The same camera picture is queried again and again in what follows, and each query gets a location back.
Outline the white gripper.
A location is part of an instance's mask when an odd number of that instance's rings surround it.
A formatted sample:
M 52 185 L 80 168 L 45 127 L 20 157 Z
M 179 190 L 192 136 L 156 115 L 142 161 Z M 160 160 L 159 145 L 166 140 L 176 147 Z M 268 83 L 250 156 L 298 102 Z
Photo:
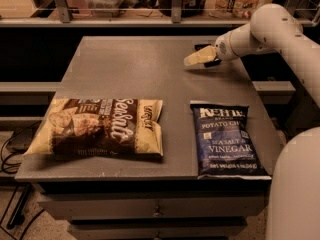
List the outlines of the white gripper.
M 238 58 L 238 55 L 234 52 L 231 46 L 231 35 L 232 32 L 228 31 L 227 33 L 219 36 L 215 43 L 214 47 L 208 45 L 184 58 L 185 66 L 192 66 L 195 64 L 204 64 L 211 62 L 218 57 L 222 61 L 230 61 Z

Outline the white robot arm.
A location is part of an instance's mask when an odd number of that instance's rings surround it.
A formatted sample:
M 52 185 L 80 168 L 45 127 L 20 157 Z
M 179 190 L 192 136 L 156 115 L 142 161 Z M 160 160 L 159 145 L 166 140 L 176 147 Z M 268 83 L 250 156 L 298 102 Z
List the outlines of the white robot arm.
M 286 8 L 265 4 L 250 21 L 184 59 L 194 65 L 276 52 L 320 107 L 320 46 Z M 273 169 L 266 240 L 320 240 L 320 128 L 301 132 L 282 149 Z

